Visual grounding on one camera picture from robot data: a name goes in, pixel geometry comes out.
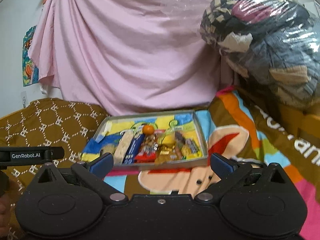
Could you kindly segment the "person's left hand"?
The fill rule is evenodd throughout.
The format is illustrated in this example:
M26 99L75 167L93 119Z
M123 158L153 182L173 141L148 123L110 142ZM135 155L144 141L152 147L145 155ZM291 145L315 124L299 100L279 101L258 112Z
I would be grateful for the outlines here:
M1 229L5 228L9 224L10 220L10 208L11 208L11 198L6 192L1 196Z

